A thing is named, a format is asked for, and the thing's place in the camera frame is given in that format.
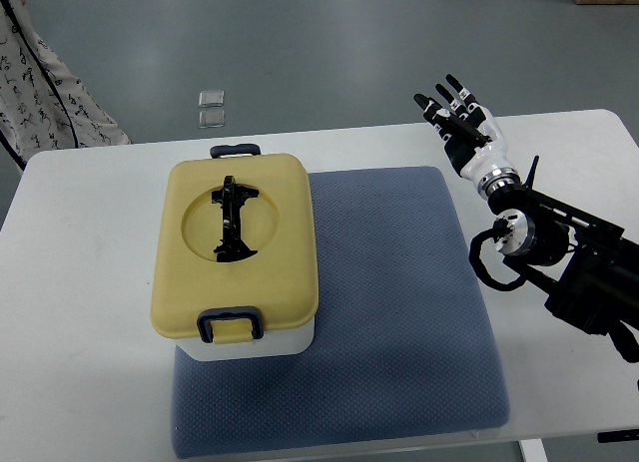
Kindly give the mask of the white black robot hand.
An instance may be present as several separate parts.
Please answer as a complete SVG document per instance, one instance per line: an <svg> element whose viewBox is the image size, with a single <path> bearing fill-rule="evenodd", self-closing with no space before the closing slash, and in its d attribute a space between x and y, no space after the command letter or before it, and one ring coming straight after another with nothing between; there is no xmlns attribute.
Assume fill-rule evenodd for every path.
<svg viewBox="0 0 639 462"><path fill-rule="evenodd" d="M505 138L491 112L454 76L448 74L445 80L445 86L435 86L444 104L420 93L414 94L413 100L443 141L454 171L472 182L485 200L504 187L520 184L518 172L507 160Z"/></svg>

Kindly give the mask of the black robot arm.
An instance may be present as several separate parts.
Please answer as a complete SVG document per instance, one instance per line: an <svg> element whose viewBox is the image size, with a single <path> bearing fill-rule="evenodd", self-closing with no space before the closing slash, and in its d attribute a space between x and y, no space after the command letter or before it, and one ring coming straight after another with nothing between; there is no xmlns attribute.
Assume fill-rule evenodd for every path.
<svg viewBox="0 0 639 462"><path fill-rule="evenodd" d="M586 334L607 336L621 357L638 360L638 245L622 227L551 198L501 169L483 189L496 217L471 245L472 264L488 286L511 291L526 282L547 295L546 309ZM492 239L512 282L493 279L479 253Z"/></svg>

